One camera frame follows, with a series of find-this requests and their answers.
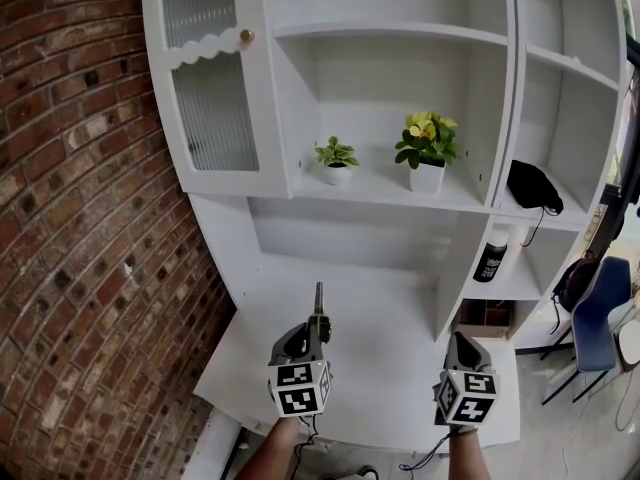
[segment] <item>white cabinet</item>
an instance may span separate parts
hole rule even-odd
[[[394,294],[435,340],[464,298],[515,300],[510,339],[548,299],[617,136],[619,0],[143,3],[171,154],[241,312],[287,304],[291,279],[310,291],[324,280],[363,315]],[[412,192],[394,162],[418,111],[459,123],[460,154],[435,196]],[[345,187],[325,184],[314,158],[332,135],[361,164]],[[513,160],[541,168],[563,200],[539,229],[541,210],[507,188]],[[480,284],[496,227],[511,231],[508,253]]]
[[[183,190],[288,197],[263,0],[143,0]]]

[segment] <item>small succulent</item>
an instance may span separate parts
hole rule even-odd
[[[436,112],[417,112],[407,116],[405,124],[402,140],[396,144],[396,149],[401,150],[396,163],[407,161],[412,169],[421,163],[440,166],[453,163],[458,154],[458,145],[453,142],[454,128],[458,125],[453,119]]]
[[[356,150],[340,144],[338,137],[331,137],[326,148],[315,148],[315,151],[318,154],[318,162],[325,167],[360,165],[353,156]]]

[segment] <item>white table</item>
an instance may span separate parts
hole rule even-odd
[[[430,450],[446,433],[446,428],[433,425],[432,386],[438,382],[446,343],[433,340],[432,315],[424,309],[430,294],[417,297],[407,278],[406,290],[399,290],[395,280],[371,299],[371,276],[358,277],[351,269],[347,277],[343,268],[348,267],[335,267],[317,277],[313,268],[314,262],[304,260],[295,268],[290,260],[269,260],[254,289],[236,300],[238,312],[195,393],[251,430],[267,432],[278,417],[267,390],[271,348],[286,331],[306,321],[315,290],[308,280],[321,279],[333,328],[323,351],[334,379],[325,413],[317,420],[320,437],[387,450]],[[354,290],[362,296],[346,296]],[[341,300],[351,302],[341,305]],[[501,377],[500,398],[480,430],[481,443],[517,441],[520,402],[513,345],[480,341]]]

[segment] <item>potted plant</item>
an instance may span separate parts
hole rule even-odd
[[[326,148],[316,148],[318,163],[323,167],[322,176],[329,185],[344,185],[351,179],[350,166],[360,165],[354,158],[355,149],[331,137]]]
[[[406,125],[402,140],[396,144],[401,150],[396,163],[409,163],[411,190],[435,195],[440,191],[445,165],[451,165],[458,152],[453,142],[457,124],[436,112],[417,112],[407,116]]]

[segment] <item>white pot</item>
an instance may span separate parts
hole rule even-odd
[[[351,179],[349,167],[322,167],[322,178],[329,185],[346,185]]]
[[[410,171],[411,190],[432,196],[440,192],[442,178],[444,177],[444,167],[420,164],[417,169],[410,169]]]

